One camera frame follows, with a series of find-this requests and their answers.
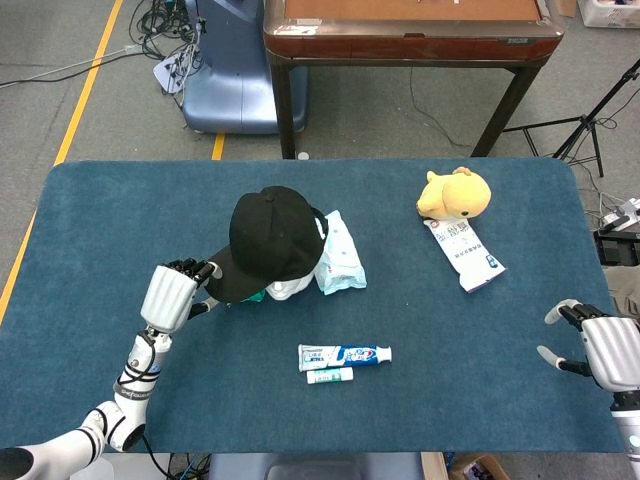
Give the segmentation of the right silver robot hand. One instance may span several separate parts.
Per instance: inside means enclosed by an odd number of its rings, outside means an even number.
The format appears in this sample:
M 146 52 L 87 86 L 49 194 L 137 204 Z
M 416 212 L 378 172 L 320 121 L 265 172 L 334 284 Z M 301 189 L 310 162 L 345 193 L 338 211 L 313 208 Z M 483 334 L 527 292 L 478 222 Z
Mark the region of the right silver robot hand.
M 579 333 L 584 361 L 568 360 L 548 347 L 536 347 L 538 354 L 552 367 L 591 377 L 611 393 L 639 389 L 639 326 L 636 320 L 604 313 L 591 304 L 565 299 L 544 317 L 547 325 L 566 320 Z

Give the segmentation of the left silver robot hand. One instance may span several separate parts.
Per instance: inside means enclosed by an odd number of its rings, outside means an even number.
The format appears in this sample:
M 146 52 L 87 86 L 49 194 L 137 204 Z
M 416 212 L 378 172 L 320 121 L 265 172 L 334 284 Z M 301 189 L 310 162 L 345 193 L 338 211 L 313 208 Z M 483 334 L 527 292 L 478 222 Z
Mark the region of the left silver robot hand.
M 154 270 L 140 315 L 149 328 L 172 334 L 184 324 L 219 304 L 209 296 L 195 302 L 198 289 L 221 280 L 222 269 L 213 261 L 193 258 L 174 260 L 158 265 Z

